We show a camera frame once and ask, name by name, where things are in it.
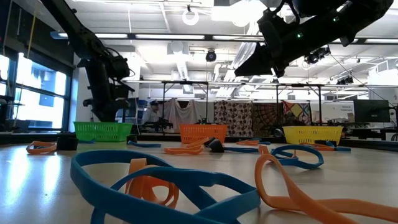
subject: yellow basket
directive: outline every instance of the yellow basket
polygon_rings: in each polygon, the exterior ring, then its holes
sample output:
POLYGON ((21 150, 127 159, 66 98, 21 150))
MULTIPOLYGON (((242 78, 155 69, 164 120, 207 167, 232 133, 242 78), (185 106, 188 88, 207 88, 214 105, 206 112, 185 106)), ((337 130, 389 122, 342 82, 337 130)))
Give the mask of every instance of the yellow basket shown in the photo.
POLYGON ((286 141, 289 144, 311 143, 315 140, 336 141, 340 143, 343 127, 324 126, 287 126, 283 127, 286 141))

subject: orange basket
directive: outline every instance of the orange basket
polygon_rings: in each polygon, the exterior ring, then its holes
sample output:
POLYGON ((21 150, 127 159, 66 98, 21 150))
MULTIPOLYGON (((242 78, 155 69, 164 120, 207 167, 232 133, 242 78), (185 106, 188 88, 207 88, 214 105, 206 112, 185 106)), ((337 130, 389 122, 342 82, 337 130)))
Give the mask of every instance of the orange basket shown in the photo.
POLYGON ((224 143, 228 125, 226 124, 180 124, 181 142, 184 144, 215 137, 224 143))

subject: patterned fabric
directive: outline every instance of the patterned fabric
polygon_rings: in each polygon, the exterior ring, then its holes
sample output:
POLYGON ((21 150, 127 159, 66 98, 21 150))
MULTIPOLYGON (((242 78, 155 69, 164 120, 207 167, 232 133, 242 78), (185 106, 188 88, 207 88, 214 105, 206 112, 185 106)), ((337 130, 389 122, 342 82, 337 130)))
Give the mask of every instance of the patterned fabric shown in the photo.
POLYGON ((252 104, 219 101, 214 104, 214 121, 228 125, 227 136, 253 137, 252 104))
MULTIPOLYGON (((282 103, 279 103, 279 112, 282 112, 282 103)), ((276 103, 255 103, 252 106, 254 137, 269 137, 273 133, 268 127, 275 125, 276 103)))
POLYGON ((284 104, 284 122, 287 124, 294 123, 294 120, 309 125, 310 121, 310 104, 309 103, 289 103, 283 101, 284 104))

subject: person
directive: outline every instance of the person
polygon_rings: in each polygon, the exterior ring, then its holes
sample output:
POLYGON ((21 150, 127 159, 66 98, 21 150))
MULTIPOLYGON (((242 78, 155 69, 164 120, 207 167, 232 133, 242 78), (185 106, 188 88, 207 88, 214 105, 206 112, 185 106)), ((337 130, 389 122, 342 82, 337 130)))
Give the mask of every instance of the person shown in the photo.
POLYGON ((158 122, 159 115, 157 112, 159 111, 159 103, 157 101, 152 101, 150 103, 150 108, 145 111, 142 117, 142 124, 145 125, 146 123, 150 122, 158 122))

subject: orange rubber band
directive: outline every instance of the orange rubber band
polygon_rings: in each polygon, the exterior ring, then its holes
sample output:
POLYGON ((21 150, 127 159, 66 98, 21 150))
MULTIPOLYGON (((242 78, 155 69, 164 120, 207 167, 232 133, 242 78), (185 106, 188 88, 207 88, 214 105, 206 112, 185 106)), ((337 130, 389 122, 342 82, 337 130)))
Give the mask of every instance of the orange rubber band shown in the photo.
POLYGON ((272 208, 301 211, 326 224, 356 223, 338 212, 398 222, 398 208, 355 199, 311 199, 294 184, 280 162, 270 154, 263 154, 257 159, 254 178, 260 197, 272 208), (267 195, 262 183, 262 168, 267 161, 273 162, 282 174, 289 197, 267 195))
POLYGON ((171 155, 180 155, 180 154, 189 154, 189 155, 197 155, 205 150, 204 145, 189 147, 189 148, 164 148, 164 152, 166 154, 171 155))
POLYGON ((57 143, 34 141, 26 147, 29 154, 49 153, 57 150, 57 143), (43 148, 34 149, 32 146, 41 146, 43 148))
POLYGON ((260 143, 258 140, 244 140, 239 141, 236 144, 241 146, 257 146, 260 143))
POLYGON ((195 141, 195 142, 190 143, 190 144, 182 144, 182 147, 201 146, 201 145, 203 145, 204 143, 206 143, 206 142, 209 141, 209 140, 210 140, 210 138, 204 138, 204 139, 201 139, 201 140, 199 140, 199 141, 195 141))
MULTIPOLYGON (((139 171, 141 169, 155 167, 154 165, 147 166, 146 163, 146 159, 132 159, 130 162, 129 174, 132 174, 133 172, 139 171)), ((128 181, 126 184, 125 193, 132 195, 133 197, 143 198, 144 200, 149 202, 157 203, 159 205, 165 205, 169 208, 175 208, 177 206, 180 190, 173 183, 166 182, 155 177, 142 176, 136 177, 128 181), (153 191, 154 187, 159 186, 169 188, 169 193, 165 200, 159 200, 153 191)))
POLYGON ((302 143, 300 143, 300 145, 310 146, 318 151, 334 151, 335 150, 334 147, 330 147, 330 146, 326 146, 326 145, 322 145, 322 144, 310 144, 310 143, 302 142, 302 143))

